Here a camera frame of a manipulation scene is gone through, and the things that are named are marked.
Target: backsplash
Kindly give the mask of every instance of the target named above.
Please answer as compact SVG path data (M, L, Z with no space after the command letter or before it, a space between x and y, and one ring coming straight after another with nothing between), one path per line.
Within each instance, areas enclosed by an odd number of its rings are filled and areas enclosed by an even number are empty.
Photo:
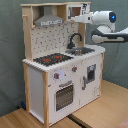
M52 52L66 50L73 33L78 33L79 23L63 23L46 27L35 27L31 31L33 58ZM73 38L78 46L78 36Z

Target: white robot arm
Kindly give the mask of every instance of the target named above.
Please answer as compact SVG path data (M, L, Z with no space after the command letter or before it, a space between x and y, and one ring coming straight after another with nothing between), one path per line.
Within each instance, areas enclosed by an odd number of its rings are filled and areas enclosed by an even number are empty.
M92 31L91 37L95 43L123 43L128 42L128 28L116 32L116 14L112 11L96 11L71 18L75 22L99 25Z

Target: wooden toy kitchen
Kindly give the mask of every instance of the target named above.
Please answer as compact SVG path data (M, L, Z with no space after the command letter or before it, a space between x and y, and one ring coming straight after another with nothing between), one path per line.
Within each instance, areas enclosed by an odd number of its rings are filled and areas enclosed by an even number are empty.
M90 4L21 5L26 108L46 128L101 95L105 49L85 44L86 24L71 20Z

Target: wooden table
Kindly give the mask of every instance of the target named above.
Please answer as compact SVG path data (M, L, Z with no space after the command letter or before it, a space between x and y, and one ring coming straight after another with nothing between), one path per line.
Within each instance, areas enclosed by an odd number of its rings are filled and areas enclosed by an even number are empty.
M128 89L102 80L102 95L71 114L87 128L115 128L128 118Z
M44 128L37 119L23 109L16 110L0 117L0 128ZM69 118L64 118L50 128L81 128Z

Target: faucet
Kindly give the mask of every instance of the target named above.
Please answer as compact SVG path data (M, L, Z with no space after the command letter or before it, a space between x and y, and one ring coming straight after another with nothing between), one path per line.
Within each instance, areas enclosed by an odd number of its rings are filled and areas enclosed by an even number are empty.
M73 44L72 39L75 35L80 36L80 41L82 41L82 35L80 33L74 33L71 37L70 37L70 43L68 44L68 49L72 49L73 47L75 47L75 44Z

